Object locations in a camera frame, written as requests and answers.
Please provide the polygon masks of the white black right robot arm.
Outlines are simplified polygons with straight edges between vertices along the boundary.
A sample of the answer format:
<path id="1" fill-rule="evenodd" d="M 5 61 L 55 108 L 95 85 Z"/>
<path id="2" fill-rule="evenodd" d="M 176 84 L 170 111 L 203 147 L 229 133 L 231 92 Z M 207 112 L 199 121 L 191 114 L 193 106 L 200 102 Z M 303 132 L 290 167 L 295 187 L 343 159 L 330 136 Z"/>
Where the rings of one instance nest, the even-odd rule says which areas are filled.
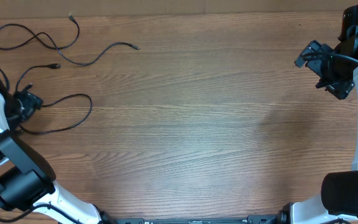
<path id="1" fill-rule="evenodd" d="M 310 42 L 295 60 L 319 76 L 324 88 L 343 100 L 352 90 L 357 94 L 356 142 L 349 171 L 328 173 L 318 195 L 285 205 L 274 223 L 350 223 L 358 221 L 358 25 L 344 29 L 332 48 Z"/>

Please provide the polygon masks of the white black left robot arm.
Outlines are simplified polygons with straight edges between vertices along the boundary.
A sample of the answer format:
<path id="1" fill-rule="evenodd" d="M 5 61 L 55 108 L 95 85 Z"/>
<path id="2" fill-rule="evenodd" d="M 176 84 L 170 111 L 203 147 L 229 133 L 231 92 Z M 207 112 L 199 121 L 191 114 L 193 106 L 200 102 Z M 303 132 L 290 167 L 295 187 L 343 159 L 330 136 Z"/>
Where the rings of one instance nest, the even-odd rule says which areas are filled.
<path id="1" fill-rule="evenodd" d="M 44 102 L 31 85 L 9 92 L 0 69 L 0 222 L 12 223 L 32 212 L 59 223 L 107 223 L 103 212 L 65 190 L 50 164 L 19 138 L 22 123 Z"/>

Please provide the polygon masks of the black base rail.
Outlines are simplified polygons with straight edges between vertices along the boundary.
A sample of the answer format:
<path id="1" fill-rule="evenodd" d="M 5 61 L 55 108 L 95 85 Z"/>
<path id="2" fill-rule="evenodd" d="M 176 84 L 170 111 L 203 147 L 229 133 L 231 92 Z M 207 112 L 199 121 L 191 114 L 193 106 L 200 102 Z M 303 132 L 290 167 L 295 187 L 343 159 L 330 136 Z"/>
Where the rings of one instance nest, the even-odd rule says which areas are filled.
<path id="1" fill-rule="evenodd" d="M 248 215 L 242 218 L 173 218 L 146 220 L 117 218 L 117 224 L 266 224 L 275 223 L 276 215 Z"/>

